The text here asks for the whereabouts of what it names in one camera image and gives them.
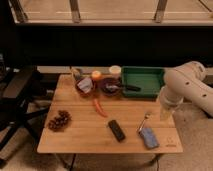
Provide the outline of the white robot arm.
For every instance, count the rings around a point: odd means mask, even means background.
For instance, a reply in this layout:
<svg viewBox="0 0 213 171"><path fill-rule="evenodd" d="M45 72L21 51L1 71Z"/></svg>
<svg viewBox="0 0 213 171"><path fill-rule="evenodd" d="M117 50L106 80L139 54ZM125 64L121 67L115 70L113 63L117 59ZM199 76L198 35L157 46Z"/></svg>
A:
<svg viewBox="0 0 213 171"><path fill-rule="evenodd" d="M205 77L206 69L198 61L166 68L163 76L165 85L158 95L161 104L160 119L167 120L184 99L213 117L213 88L203 82Z"/></svg>

